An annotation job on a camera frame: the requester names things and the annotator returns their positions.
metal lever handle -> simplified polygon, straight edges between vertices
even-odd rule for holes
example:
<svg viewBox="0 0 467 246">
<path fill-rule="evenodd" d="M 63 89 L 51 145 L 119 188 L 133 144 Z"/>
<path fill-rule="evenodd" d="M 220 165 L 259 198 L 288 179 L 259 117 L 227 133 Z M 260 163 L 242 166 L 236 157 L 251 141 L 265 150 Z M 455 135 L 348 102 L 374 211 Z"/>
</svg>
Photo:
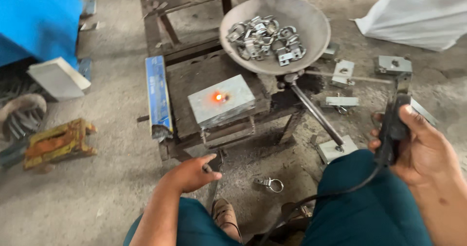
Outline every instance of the metal lever handle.
<svg viewBox="0 0 467 246">
<path fill-rule="evenodd" d="M 308 110 L 313 114 L 313 116 L 318 120 L 318 123 L 326 130 L 326 132 L 331 136 L 331 138 L 336 142 L 338 146 L 344 144 L 344 140 L 337 133 L 337 131 L 331 126 L 331 124 L 326 120 L 324 115 L 319 111 L 319 109 L 308 99 L 308 97 L 303 93 L 303 91 L 295 84 L 290 84 L 290 88 L 294 93 L 299 97 L 303 104 L 308 108 Z"/>
</svg>

yellow painted metal part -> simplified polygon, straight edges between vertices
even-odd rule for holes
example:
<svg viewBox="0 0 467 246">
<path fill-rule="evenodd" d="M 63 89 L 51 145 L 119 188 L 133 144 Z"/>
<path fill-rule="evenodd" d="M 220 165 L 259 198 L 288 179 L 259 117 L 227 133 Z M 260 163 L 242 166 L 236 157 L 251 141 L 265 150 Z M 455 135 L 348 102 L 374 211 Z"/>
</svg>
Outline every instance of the yellow painted metal part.
<svg viewBox="0 0 467 246">
<path fill-rule="evenodd" d="M 28 156 L 28 150 L 23 160 L 23 169 L 32 169 L 47 162 L 58 162 L 60 160 L 69 158 L 71 156 L 92 156 L 97 154 L 97 149 L 89 147 L 85 144 L 86 135 L 96 133 L 97 129 L 94 125 L 86 122 L 83 118 L 79 118 L 59 125 L 44 132 L 34 134 L 30 137 L 30 144 L 28 150 L 31 150 L 35 145 L 40 142 L 50 140 L 53 138 L 62 138 L 64 141 L 65 135 L 66 142 L 57 147 L 55 150 Z"/>
</svg>

metal rod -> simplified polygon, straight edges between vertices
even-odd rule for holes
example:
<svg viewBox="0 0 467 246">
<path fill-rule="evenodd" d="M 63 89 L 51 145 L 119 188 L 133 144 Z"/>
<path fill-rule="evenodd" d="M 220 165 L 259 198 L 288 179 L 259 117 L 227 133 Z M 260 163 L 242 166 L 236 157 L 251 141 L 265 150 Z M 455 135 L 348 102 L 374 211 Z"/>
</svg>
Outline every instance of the metal rod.
<svg viewBox="0 0 467 246">
<path fill-rule="evenodd" d="M 305 73 L 312 74 L 312 75 L 320 75 L 320 76 L 344 77 L 350 80 L 367 81 L 367 82 L 382 83 L 382 84 L 388 84 L 388 85 L 394 84 L 394 81 L 392 80 L 384 80 L 384 79 L 370 78 L 370 77 L 349 77 L 348 75 L 344 75 L 344 74 L 322 73 L 322 72 L 317 72 L 317 71 L 305 71 Z"/>
<path fill-rule="evenodd" d="M 338 146 L 342 146 L 344 144 L 344 140 L 342 137 L 337 133 L 337 131 L 331 126 L 331 124 L 326 120 L 324 115 L 319 111 L 319 109 L 308 99 L 308 97 L 302 92 L 302 90 L 296 86 L 296 84 L 291 84 L 290 87 L 294 91 L 294 93 L 300 98 L 308 110 L 313 114 L 313 116 L 318 120 L 318 123 L 326 130 L 326 132 L 331 136 L 331 138 L 336 142 Z"/>
<path fill-rule="evenodd" d="M 196 6 L 196 5 L 199 5 L 199 4 L 203 4 L 203 3 L 206 3 L 206 2 L 210 2 L 210 1 L 214 1 L 214 0 L 204 0 L 204 1 L 190 2 L 189 4 L 180 5 L 178 7 L 168 9 L 168 10 L 165 10 L 165 11 L 162 11 L 162 12 L 160 10 L 155 9 L 155 10 L 151 11 L 150 13 L 148 13 L 144 17 L 146 18 L 148 16 L 152 16 L 152 15 L 155 15 L 155 14 L 158 14 L 158 13 L 160 13 L 159 16 L 164 16 L 164 15 L 167 15 L 169 13 L 172 13 L 172 12 L 175 12 L 175 11 L 178 11 L 178 10 L 190 8 L 190 7 L 193 7 L 193 6 Z"/>
</svg>

metal scrap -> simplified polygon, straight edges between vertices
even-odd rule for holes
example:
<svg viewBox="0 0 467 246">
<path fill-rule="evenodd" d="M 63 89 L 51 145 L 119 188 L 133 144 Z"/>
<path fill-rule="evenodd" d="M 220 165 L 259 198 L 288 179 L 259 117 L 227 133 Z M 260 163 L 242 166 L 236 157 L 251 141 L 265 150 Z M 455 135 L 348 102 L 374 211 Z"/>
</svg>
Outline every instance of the metal scrap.
<svg viewBox="0 0 467 246">
<path fill-rule="evenodd" d="M 300 35 L 293 26 L 280 28 L 273 15 L 256 16 L 249 22 L 235 23 L 226 38 L 237 48 L 244 60 L 264 60 L 271 51 L 277 56 L 280 66 L 298 61 L 306 53 Z"/>
</svg>

metal clasp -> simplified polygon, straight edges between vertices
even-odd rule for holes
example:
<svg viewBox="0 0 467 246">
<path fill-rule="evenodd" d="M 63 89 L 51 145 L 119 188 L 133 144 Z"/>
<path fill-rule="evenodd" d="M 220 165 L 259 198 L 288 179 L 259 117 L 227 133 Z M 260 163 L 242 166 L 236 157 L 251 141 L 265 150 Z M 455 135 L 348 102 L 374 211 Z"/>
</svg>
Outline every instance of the metal clasp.
<svg viewBox="0 0 467 246">
<path fill-rule="evenodd" d="M 272 189 L 271 184 L 274 181 L 277 181 L 281 185 L 281 189 L 279 191 L 276 191 L 276 190 Z M 268 189 L 270 189 L 270 190 L 272 190 L 273 192 L 276 192 L 276 193 L 279 193 L 284 189 L 284 184 L 282 184 L 282 182 L 280 180 L 277 180 L 277 179 L 273 179 L 273 180 L 271 178 L 267 178 L 265 180 L 254 179 L 253 182 L 256 183 L 256 184 L 264 185 L 264 186 L 266 186 L 266 188 L 268 188 Z"/>
</svg>

